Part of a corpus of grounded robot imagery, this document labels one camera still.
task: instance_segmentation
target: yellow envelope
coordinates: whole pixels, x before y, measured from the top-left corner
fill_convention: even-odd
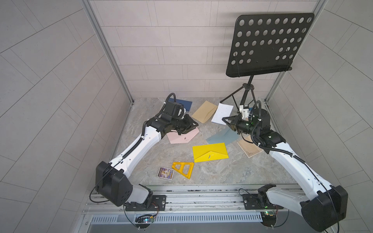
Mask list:
[[[224,143],[195,146],[193,156],[195,163],[229,158]]]
[[[205,101],[192,117],[201,123],[205,123],[215,113],[217,106],[208,101]]]
[[[245,139],[251,142],[250,137],[247,137]],[[259,148],[257,145],[245,142],[245,140],[243,139],[238,142],[238,145],[241,147],[241,149],[244,151],[244,153],[249,158],[263,151],[263,149]]]

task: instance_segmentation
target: music stand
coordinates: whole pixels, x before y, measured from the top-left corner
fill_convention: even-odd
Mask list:
[[[287,13],[269,15],[241,15],[237,18],[226,75],[235,78],[250,76],[247,83],[224,98],[245,88],[240,106],[248,109],[254,101],[254,75],[291,70],[293,58],[312,25],[313,13]],[[253,100],[245,105],[248,92]]]

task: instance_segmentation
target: aluminum frame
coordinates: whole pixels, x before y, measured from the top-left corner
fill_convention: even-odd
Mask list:
[[[263,210],[245,210],[242,197],[237,190],[243,188],[250,193],[258,193],[263,185],[149,185],[155,195],[166,195],[166,210],[160,214],[189,214],[189,213],[227,213],[254,214]],[[304,191],[298,184],[278,184],[278,188],[296,195],[304,196]],[[94,201],[106,200],[100,194],[92,194]],[[83,209],[74,233],[86,233],[94,217],[103,214],[121,214],[123,207],[112,203],[93,203],[88,200]],[[145,214],[146,211],[127,211],[129,217],[134,214]]]
[[[126,83],[124,82],[123,75],[120,72],[118,64],[116,63],[116,61],[114,59],[113,53],[111,52],[109,44],[108,44],[107,40],[105,39],[104,33],[101,30],[101,26],[99,25],[99,23],[97,21],[97,18],[96,18],[95,14],[92,10],[92,7],[91,7],[91,4],[89,3],[89,0],[80,0],[80,2],[83,6],[83,9],[84,9],[85,13],[88,16],[88,20],[91,22],[93,30],[95,31],[95,33],[97,35],[98,41],[100,42],[102,48],[104,49],[104,52],[105,52],[105,54],[106,54],[106,56],[109,60],[109,63],[111,65],[111,67],[114,70],[115,75],[117,76],[117,78],[118,78],[120,84],[122,85],[126,95],[128,96],[128,98],[131,102],[131,105],[133,105],[134,99],[132,98],[129,89],[128,89]]]
[[[304,40],[307,39],[310,31],[312,30],[313,26],[315,25],[315,22],[319,18],[321,11],[324,9],[324,6],[325,6],[325,4],[326,4],[327,1],[328,0],[318,0],[317,1],[315,7],[312,10],[312,13],[314,13],[314,15],[315,15],[315,19],[312,22],[312,25],[311,25],[310,29],[307,31],[306,36],[304,37]],[[281,82],[282,78],[285,76],[286,72],[287,71],[282,71],[282,72],[280,72],[278,74],[277,78],[273,82],[273,85],[272,85],[271,89],[269,90],[267,96],[265,97],[265,101],[266,102],[270,101],[270,99],[273,96],[273,93],[275,92],[275,90],[277,89],[277,87],[280,85],[280,82]]]

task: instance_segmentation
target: tan envelope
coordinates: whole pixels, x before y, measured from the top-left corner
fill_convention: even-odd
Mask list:
[[[208,101],[205,101],[199,109],[192,115],[194,119],[201,123],[205,123],[215,113],[217,106]]]
[[[251,142],[250,137],[247,137],[245,139]],[[249,158],[263,151],[263,149],[259,148],[257,145],[245,142],[244,140],[240,140],[238,142],[238,145],[241,147],[241,149],[245,152],[245,154]]]

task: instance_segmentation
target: gray tiled wall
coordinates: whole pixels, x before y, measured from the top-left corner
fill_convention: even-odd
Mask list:
[[[226,97],[248,77],[225,75],[240,15],[311,12],[316,1],[90,1],[134,97]],[[264,98],[277,73],[256,75]]]
[[[0,22],[0,232],[67,233],[130,101],[79,0],[4,0]]]
[[[347,190],[345,232],[373,232],[372,10],[329,0],[269,101],[291,147]]]

